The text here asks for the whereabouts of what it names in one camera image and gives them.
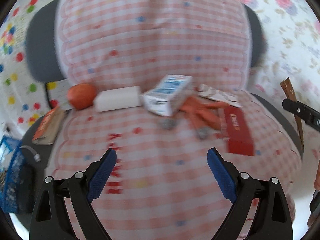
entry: blue basket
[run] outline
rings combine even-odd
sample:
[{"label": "blue basket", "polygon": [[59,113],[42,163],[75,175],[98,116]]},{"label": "blue basket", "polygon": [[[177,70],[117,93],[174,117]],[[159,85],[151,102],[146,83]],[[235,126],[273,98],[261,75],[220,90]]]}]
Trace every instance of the blue basket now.
[{"label": "blue basket", "polygon": [[4,213],[18,213],[17,195],[20,185],[20,170],[25,158],[20,152],[21,141],[4,136],[0,142],[0,162],[6,154],[13,152],[3,190],[0,190],[0,205]]}]

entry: red box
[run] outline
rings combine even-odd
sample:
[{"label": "red box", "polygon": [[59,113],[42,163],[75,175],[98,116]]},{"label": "red box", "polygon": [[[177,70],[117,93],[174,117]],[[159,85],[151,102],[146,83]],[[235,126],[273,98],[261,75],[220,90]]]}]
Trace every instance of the red box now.
[{"label": "red box", "polygon": [[228,106],[220,110],[220,118],[228,152],[254,156],[254,143],[242,110]]}]

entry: blue gripper pad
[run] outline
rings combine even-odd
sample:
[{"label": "blue gripper pad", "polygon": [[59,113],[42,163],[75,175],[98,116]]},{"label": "blue gripper pad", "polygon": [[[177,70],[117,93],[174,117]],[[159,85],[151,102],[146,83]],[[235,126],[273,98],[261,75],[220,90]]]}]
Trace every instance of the blue gripper pad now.
[{"label": "blue gripper pad", "polygon": [[210,149],[207,155],[208,165],[226,199],[231,203],[237,200],[236,184],[216,153]]},{"label": "blue gripper pad", "polygon": [[89,181],[89,191],[87,193],[87,200],[89,203],[100,197],[100,194],[107,180],[109,179],[113,167],[116,165],[116,160],[116,152],[115,150],[111,150]]}]

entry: pink checkered cushion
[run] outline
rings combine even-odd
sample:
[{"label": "pink checkered cushion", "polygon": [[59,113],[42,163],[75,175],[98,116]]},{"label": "pink checkered cushion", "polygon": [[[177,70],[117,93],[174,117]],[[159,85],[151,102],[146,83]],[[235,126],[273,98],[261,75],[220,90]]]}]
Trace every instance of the pink checkered cushion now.
[{"label": "pink checkered cushion", "polygon": [[150,89],[165,74],[246,85],[251,32],[237,0],[61,0],[56,51],[72,84]]},{"label": "pink checkered cushion", "polygon": [[[207,164],[211,147],[253,178],[278,177],[285,193],[301,167],[295,145],[274,117],[248,92],[235,93],[254,140],[255,156],[227,153],[225,141],[215,130],[200,141],[183,117],[175,129],[167,131],[143,107],[103,113],[88,108],[69,114],[47,175],[71,177],[112,147],[118,163],[100,198],[92,203],[112,239],[209,240],[231,207]],[[256,205],[254,201],[243,234]],[[70,202],[67,207],[77,236],[83,238]]]}]

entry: white cardboard box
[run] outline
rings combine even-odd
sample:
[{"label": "white cardboard box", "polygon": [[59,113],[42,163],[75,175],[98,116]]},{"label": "white cardboard box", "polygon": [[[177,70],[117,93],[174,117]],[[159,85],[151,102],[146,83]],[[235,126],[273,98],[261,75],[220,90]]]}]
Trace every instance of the white cardboard box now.
[{"label": "white cardboard box", "polygon": [[142,97],[148,111],[172,116],[193,91],[192,77],[166,75],[155,88],[145,92]]}]

